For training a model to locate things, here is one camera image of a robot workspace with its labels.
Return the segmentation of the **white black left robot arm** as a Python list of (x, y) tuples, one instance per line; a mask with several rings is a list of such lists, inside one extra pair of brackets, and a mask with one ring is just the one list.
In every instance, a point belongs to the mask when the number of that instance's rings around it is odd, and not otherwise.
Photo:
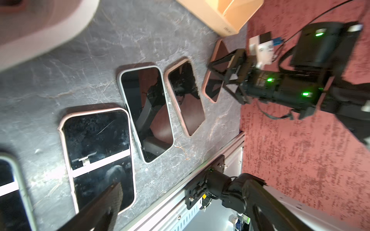
[[(229, 177), (223, 171), (216, 167), (194, 171), (125, 231), (187, 226), (187, 212), (197, 213), (204, 207), (204, 194), (213, 202), (220, 200), (224, 208), (249, 217), (249, 231), (363, 231), (283, 195), (258, 177), (247, 173)], [(58, 231), (113, 231), (123, 198), (121, 182), (111, 182)]]

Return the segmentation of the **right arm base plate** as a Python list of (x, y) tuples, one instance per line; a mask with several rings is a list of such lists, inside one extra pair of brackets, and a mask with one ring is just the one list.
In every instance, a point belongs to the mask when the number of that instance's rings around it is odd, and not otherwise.
[(204, 195), (206, 190), (207, 174), (209, 172), (218, 171), (224, 172), (225, 156), (218, 156), (213, 162), (207, 165), (200, 173), (198, 173), (189, 183), (184, 187), (185, 190), (185, 204), (187, 210), (193, 208), (193, 206), (199, 201)]

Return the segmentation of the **white case phone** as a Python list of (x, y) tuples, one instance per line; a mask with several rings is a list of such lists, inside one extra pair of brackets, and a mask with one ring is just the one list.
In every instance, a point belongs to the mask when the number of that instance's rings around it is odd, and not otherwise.
[(21, 167), (15, 156), (1, 152), (1, 230), (37, 229)]
[(139, 154), (152, 163), (174, 144), (162, 71), (155, 65), (126, 69), (117, 83)]

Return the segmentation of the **black phone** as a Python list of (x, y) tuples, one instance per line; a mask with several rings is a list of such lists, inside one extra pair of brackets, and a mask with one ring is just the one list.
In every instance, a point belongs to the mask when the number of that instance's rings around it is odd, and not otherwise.
[(167, 68), (164, 83), (184, 133), (194, 135), (206, 116), (191, 61), (183, 58)]

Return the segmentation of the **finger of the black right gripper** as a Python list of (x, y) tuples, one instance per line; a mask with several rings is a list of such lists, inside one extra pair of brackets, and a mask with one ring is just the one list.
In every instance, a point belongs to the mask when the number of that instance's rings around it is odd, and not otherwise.
[(212, 61), (208, 64), (208, 69), (217, 76), (230, 76), (235, 74), (237, 69), (247, 61), (245, 49), (236, 49), (228, 55)]
[(245, 99), (241, 93), (240, 87), (235, 84), (225, 84), (223, 80), (219, 77), (212, 75), (212, 100), (216, 103), (221, 90), (225, 90), (234, 99), (236, 99), (240, 104), (244, 105)]

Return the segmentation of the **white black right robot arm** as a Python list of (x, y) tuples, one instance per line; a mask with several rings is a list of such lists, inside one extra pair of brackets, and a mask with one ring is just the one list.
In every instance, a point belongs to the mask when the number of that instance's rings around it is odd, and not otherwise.
[(243, 49), (210, 62), (208, 69), (242, 105), (252, 99), (276, 103), (289, 107), (300, 120), (316, 110), (331, 113), (369, 147), (370, 85), (354, 85), (342, 77), (362, 29), (357, 21), (306, 25), (297, 44), (278, 60), (282, 64), (289, 59), (289, 70), (263, 70), (257, 57)]

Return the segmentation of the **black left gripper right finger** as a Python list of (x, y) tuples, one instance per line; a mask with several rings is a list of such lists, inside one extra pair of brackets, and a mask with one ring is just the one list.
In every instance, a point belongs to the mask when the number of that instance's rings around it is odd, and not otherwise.
[(266, 221), (278, 231), (312, 230), (258, 182), (246, 181), (242, 191), (247, 203), (245, 215), (250, 217), (255, 231), (263, 231)]

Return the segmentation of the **white plastic storage box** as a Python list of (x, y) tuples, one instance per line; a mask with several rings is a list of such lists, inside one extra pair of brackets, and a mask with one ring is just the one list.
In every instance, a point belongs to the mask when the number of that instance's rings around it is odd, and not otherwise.
[(1, 1), (1, 71), (70, 41), (93, 19), (99, 1)]

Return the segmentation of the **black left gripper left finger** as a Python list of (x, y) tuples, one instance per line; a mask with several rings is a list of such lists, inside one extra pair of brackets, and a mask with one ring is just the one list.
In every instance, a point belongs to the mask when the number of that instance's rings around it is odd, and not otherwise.
[(114, 230), (123, 192), (120, 183), (114, 183), (63, 225), (60, 231)]

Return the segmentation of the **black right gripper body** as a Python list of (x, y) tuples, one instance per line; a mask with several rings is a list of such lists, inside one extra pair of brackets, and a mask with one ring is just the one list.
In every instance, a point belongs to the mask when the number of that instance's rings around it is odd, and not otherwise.
[(290, 112), (281, 117), (263, 112), (266, 117), (294, 120), (295, 112), (302, 120), (315, 113), (320, 97), (332, 80), (333, 76), (328, 71), (301, 74), (294, 71), (288, 74), (254, 69), (237, 87), (237, 101), (242, 105), (250, 104), (253, 99), (265, 104), (276, 103), (290, 108)]

